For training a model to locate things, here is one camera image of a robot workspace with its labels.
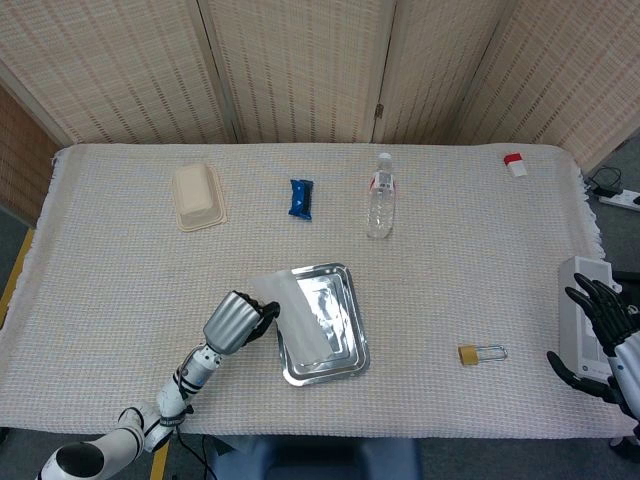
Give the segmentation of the left silver and black robot hand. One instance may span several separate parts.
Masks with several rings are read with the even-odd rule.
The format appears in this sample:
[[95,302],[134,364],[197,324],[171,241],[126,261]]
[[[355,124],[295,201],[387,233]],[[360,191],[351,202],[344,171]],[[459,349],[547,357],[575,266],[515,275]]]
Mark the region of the left silver and black robot hand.
[[219,355],[232,355],[262,337],[279,314],[278,302],[260,304],[248,294],[233,290],[205,324],[206,344]]

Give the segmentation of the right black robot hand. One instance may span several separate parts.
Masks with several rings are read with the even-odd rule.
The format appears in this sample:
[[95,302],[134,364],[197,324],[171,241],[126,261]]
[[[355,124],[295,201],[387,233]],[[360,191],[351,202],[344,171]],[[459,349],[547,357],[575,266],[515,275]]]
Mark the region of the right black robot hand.
[[639,418],[639,315],[629,312],[620,294],[599,280],[574,275],[578,288],[565,293],[591,321],[613,376],[606,383],[582,379],[569,370],[553,351],[547,360],[556,375],[571,388],[616,404],[627,416]]

